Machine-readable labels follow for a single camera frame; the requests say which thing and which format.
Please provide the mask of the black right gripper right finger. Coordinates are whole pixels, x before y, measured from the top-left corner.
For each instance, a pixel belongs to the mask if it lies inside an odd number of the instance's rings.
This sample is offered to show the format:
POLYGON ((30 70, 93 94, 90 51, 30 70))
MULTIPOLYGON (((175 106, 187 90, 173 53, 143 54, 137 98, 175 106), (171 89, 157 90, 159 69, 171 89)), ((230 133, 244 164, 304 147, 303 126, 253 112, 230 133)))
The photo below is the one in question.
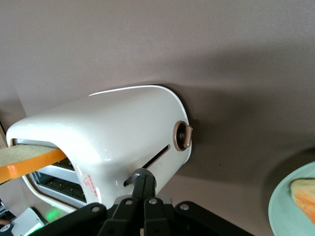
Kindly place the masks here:
POLYGON ((145 177, 144 185, 144 235, 171 236, 170 220, 173 218, 171 197, 155 195, 156 180, 153 176, 145 177))

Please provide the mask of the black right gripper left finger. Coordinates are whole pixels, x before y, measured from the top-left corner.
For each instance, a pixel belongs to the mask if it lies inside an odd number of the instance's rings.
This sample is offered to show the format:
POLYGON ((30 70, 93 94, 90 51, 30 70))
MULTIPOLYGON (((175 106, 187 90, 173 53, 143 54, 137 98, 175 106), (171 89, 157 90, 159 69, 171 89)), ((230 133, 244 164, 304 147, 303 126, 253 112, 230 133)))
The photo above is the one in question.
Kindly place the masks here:
POLYGON ((131 197, 124 198, 111 218, 100 229, 99 236, 139 236, 143 222, 145 175, 133 175, 134 189, 131 197))

